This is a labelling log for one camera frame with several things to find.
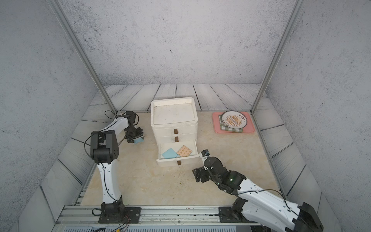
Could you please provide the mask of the patterned sticky pad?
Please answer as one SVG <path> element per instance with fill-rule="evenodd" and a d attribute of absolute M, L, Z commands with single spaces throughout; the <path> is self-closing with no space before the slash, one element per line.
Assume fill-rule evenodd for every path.
<path fill-rule="evenodd" d="M 133 140 L 134 144 L 138 144 L 138 143 L 141 143 L 141 142 L 144 142 L 144 138 L 143 137 L 140 137 L 140 138 L 136 138 Z"/>
<path fill-rule="evenodd" d="M 172 148 L 166 150 L 161 155 L 162 159 L 175 159 L 175 158 L 179 158 L 179 157 L 180 156 Z"/>
<path fill-rule="evenodd" d="M 192 150 L 186 146 L 182 146 L 178 151 L 177 155 L 180 157 L 189 157 L 192 154 Z"/>

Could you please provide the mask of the white bottom drawer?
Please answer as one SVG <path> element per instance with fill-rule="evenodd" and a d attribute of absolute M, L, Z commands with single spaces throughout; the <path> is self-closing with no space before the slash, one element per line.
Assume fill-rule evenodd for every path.
<path fill-rule="evenodd" d="M 177 165 L 192 164 L 200 160 L 200 156 L 197 150 L 196 140 L 189 140 L 184 142 L 177 143 L 167 143 L 167 144 L 157 144 L 158 146 L 158 159 L 156 160 L 158 166 L 160 167 L 171 167 Z M 182 146 L 186 146 L 192 152 L 189 156 L 186 157 L 176 157 L 166 159 L 163 154 L 169 149 L 172 149 L 174 152 L 177 152 Z"/>

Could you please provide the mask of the white drawer cabinet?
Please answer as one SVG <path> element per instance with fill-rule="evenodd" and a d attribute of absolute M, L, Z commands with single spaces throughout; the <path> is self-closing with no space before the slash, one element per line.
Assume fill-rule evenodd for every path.
<path fill-rule="evenodd" d="M 150 113 L 157 144 L 197 140 L 198 115 L 192 97 L 152 101 Z"/>

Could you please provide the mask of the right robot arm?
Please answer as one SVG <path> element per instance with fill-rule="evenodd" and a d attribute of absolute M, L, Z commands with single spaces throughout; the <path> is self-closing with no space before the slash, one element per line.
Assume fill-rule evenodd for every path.
<path fill-rule="evenodd" d="M 214 182 L 217 187 L 237 199 L 232 218 L 259 223 L 276 232 L 322 232 L 324 226 L 315 209 L 308 203 L 299 205 L 284 199 L 275 189 L 262 189 L 237 171 L 227 170 L 207 150 L 200 154 L 202 167 L 192 172 L 197 182 Z"/>

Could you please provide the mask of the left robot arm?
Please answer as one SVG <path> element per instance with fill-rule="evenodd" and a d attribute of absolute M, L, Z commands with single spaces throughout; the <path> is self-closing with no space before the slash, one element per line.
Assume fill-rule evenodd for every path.
<path fill-rule="evenodd" d="M 122 194 L 118 187 L 117 179 L 117 159 L 119 157 L 119 144 L 117 135 L 125 132 L 124 139 L 128 143 L 144 139 L 143 129 L 136 127 L 139 116 L 126 111 L 116 117 L 113 122 L 101 130 L 91 133 L 90 157 L 97 165 L 102 182 L 103 199 L 101 204 L 101 215 L 108 221 L 113 221 L 112 217 L 127 218 L 128 212 L 123 204 Z"/>

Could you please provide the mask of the green checkered cloth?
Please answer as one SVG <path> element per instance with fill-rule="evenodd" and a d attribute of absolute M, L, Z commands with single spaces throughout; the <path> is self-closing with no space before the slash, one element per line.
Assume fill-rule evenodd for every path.
<path fill-rule="evenodd" d="M 223 123 L 223 121 L 222 121 L 222 116 L 221 116 L 221 115 L 219 115 L 218 118 L 219 118 L 220 129 L 221 129 L 222 131 L 243 132 L 243 129 L 233 129 L 233 128 L 229 128 L 229 127 L 227 127 L 227 126 Z"/>

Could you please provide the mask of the white patterned plate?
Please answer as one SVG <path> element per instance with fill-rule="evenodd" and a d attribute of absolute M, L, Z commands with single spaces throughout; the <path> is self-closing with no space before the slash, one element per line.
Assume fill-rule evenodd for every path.
<path fill-rule="evenodd" d="M 221 115 L 225 126 L 232 129 L 243 129 L 247 125 L 247 117 L 238 111 L 226 111 Z"/>

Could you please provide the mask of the pink plastic tray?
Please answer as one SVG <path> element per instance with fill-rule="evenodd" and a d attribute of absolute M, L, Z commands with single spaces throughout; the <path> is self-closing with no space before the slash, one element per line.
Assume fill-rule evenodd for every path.
<path fill-rule="evenodd" d="M 242 128 L 241 133 L 254 133 L 255 132 L 255 127 L 254 127 L 254 124 L 251 120 L 250 114 L 248 112 L 242 112 L 242 114 L 247 119 L 247 125 Z M 221 116 L 221 115 L 222 115 L 222 112 L 212 113 L 212 121 L 213 121 L 214 131 L 218 134 L 235 134 L 235 133 L 238 133 L 236 131 L 232 131 L 231 129 L 228 129 L 228 130 L 222 130 L 221 129 L 220 120 L 219 120 L 219 116 Z"/>

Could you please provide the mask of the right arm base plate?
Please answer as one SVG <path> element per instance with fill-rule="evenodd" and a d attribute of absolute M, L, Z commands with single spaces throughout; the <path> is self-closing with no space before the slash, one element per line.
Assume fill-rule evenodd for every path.
<path fill-rule="evenodd" d="M 256 223 L 242 215 L 243 206 L 247 202 L 245 199 L 237 198 L 232 206 L 219 207 L 218 213 L 214 214 L 214 216 L 219 217 L 221 223 Z"/>

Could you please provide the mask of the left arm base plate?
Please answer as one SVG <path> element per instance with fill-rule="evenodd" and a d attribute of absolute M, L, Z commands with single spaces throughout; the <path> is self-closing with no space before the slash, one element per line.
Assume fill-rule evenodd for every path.
<path fill-rule="evenodd" d="M 121 201 L 101 204 L 100 224 L 128 223 L 138 224 L 141 207 L 126 207 Z"/>

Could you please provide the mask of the aluminium front rail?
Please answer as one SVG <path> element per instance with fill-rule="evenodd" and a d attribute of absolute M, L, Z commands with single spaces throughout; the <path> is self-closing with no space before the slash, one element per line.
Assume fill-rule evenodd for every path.
<path fill-rule="evenodd" d="M 96 206 L 66 206 L 54 232 L 276 232 L 259 223 L 221 223 L 221 206 L 140 206 L 138 224 L 100 224 Z"/>

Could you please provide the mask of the aluminium frame post left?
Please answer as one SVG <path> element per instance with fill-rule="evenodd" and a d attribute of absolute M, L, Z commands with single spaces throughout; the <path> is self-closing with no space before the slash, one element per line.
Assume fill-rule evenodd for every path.
<path fill-rule="evenodd" d="M 113 104 L 111 97 L 107 93 L 107 90 L 103 86 L 101 80 L 99 79 L 99 76 L 97 72 L 95 71 L 91 61 L 89 60 L 85 50 L 83 49 L 83 46 L 81 45 L 76 33 L 74 32 L 73 28 L 71 27 L 59 1 L 57 0 L 48 0 L 47 1 L 49 6 L 51 7 L 52 11 L 54 12 L 58 22 L 62 26 L 62 29 L 66 33 L 68 39 L 72 43 L 75 51 L 77 52 L 80 60 L 84 64 L 85 68 L 87 69 L 91 79 L 93 80 L 94 84 L 98 88 L 99 92 L 101 93 L 103 99 L 108 104 L 110 110 L 113 112 L 113 114 L 116 116 L 118 113 L 118 110 L 116 109 L 115 105 Z"/>

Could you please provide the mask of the aluminium frame post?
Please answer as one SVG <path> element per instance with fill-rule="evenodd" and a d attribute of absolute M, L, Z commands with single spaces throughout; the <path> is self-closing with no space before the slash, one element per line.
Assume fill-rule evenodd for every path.
<path fill-rule="evenodd" d="M 59 1 L 57 0 L 48 0 L 47 1 L 49 6 L 51 7 L 52 11 L 54 12 L 58 22 L 62 26 L 62 29 L 66 33 L 68 39 L 72 43 L 75 51 L 77 52 L 80 60 L 84 64 L 85 68 L 87 69 L 91 79 L 93 80 L 94 84 L 98 88 L 99 92 L 101 93 L 103 99 L 108 104 L 110 110 L 113 112 L 113 114 L 116 116 L 118 113 L 118 110 L 116 109 L 115 105 L 113 104 L 111 97 L 107 93 L 107 90 L 103 86 L 101 80 L 99 79 L 99 76 L 97 72 L 95 71 L 91 61 L 89 60 L 85 50 L 83 49 L 83 46 L 81 45 L 76 33 L 74 32 L 73 28 L 71 27 Z"/>
<path fill-rule="evenodd" d="M 251 115 L 254 115 L 254 113 L 256 112 L 256 110 L 258 109 L 258 106 L 261 102 L 261 99 L 263 98 L 263 95 L 264 95 L 264 92 L 266 91 L 268 85 L 269 85 L 269 82 L 274 74 L 274 71 L 276 69 L 276 66 L 278 65 L 279 63 L 279 60 L 285 50 L 285 46 L 287 44 L 287 42 L 289 41 L 289 38 L 290 38 L 290 35 L 292 34 L 293 32 L 293 29 L 295 27 L 295 24 L 300 16 L 300 12 L 301 10 L 303 9 L 303 6 L 304 6 L 304 3 L 305 1 L 304 0 L 297 0 L 294 4 L 294 8 L 291 12 L 291 15 L 289 17 L 289 20 L 286 24 L 286 27 L 283 31 L 283 34 L 280 38 L 280 41 L 279 41 L 279 44 L 277 46 L 277 49 L 273 55 L 273 58 L 270 62 L 270 65 L 268 67 L 268 70 L 262 80 L 262 83 L 260 85 L 260 89 L 258 91 L 258 94 L 257 94 L 257 97 L 254 101 L 254 104 L 252 106 L 252 109 L 250 111 Z"/>

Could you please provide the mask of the aluminium frame post right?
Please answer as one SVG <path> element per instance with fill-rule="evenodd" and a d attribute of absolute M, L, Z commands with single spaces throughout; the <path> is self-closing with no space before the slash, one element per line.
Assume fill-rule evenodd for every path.
<path fill-rule="evenodd" d="M 292 34 L 293 32 L 293 29 L 295 27 L 295 24 L 300 16 L 300 12 L 301 10 L 303 9 L 303 6 L 304 6 L 304 3 L 305 1 L 304 0 L 297 0 L 294 4 L 294 8 L 291 12 L 291 15 L 289 17 L 289 20 L 286 24 L 286 27 L 283 31 L 283 34 L 280 38 L 280 41 L 279 41 L 279 44 L 277 46 L 277 49 L 273 55 L 273 58 L 270 62 L 270 65 L 268 67 L 268 70 L 262 80 L 262 83 L 260 85 L 260 89 L 258 91 L 258 94 L 257 94 L 257 97 L 254 101 L 254 104 L 252 106 L 252 109 L 250 111 L 251 115 L 254 115 L 254 113 L 256 112 L 256 110 L 258 109 L 258 106 L 261 102 L 261 99 L 263 98 L 263 95 L 264 95 L 264 92 L 266 91 L 268 85 L 269 85 L 269 82 L 274 74 L 274 71 L 276 69 L 276 66 L 278 65 L 279 63 L 279 60 L 285 50 L 285 46 L 287 44 L 287 42 L 289 41 L 289 38 L 290 38 L 290 35 Z"/>

